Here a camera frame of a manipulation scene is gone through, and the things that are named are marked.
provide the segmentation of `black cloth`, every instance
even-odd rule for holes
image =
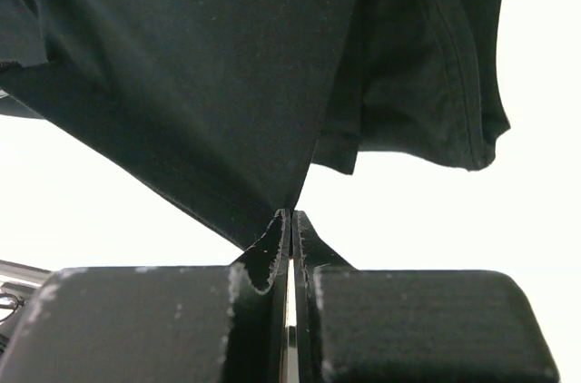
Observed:
[[[479,170],[501,0],[0,0],[0,113],[40,117],[241,248],[311,162]]]

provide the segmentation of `white surface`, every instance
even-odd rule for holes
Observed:
[[[504,0],[498,74],[513,129],[487,170],[362,154],[313,167],[300,199],[358,268],[502,270],[530,298],[565,383],[581,381],[579,0]],[[0,117],[0,259],[222,264],[240,252],[49,123]]]

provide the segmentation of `black garment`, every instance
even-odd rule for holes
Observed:
[[[0,58],[22,65],[0,74],[0,113],[26,114],[16,99],[246,248],[311,160],[490,164],[499,5],[0,0]]]

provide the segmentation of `black fabric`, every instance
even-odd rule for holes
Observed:
[[[499,6],[0,0],[0,58],[23,66],[0,75],[0,113],[42,115],[247,248],[294,207],[311,161],[490,164],[508,128]]]

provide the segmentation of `white background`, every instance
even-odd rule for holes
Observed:
[[[299,208],[358,268],[493,269],[528,295],[565,383],[581,381],[581,0],[504,0],[513,129],[483,172],[366,153],[311,167]],[[50,270],[227,264],[240,252],[46,122],[0,117],[0,259]]]

